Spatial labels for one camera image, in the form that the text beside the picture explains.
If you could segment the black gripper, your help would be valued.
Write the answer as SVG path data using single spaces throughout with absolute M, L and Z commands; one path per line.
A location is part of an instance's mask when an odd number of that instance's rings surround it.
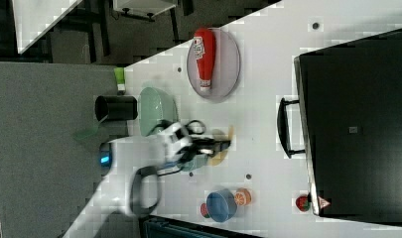
M 213 138 L 193 138 L 192 143 L 184 148 L 183 162 L 190 162 L 196 155 L 200 154 L 213 157 L 216 153 L 227 150 L 230 145 L 230 140 L 216 141 Z

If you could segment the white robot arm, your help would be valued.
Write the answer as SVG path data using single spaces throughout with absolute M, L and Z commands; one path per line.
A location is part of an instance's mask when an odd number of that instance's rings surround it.
M 110 168 L 93 196 L 60 238 L 94 238 L 113 212 L 146 217 L 159 205 L 161 181 L 177 174 L 197 156 L 208 162 L 229 149 L 234 130 L 206 137 L 200 120 L 187 124 L 160 120 L 146 136 L 108 143 Z

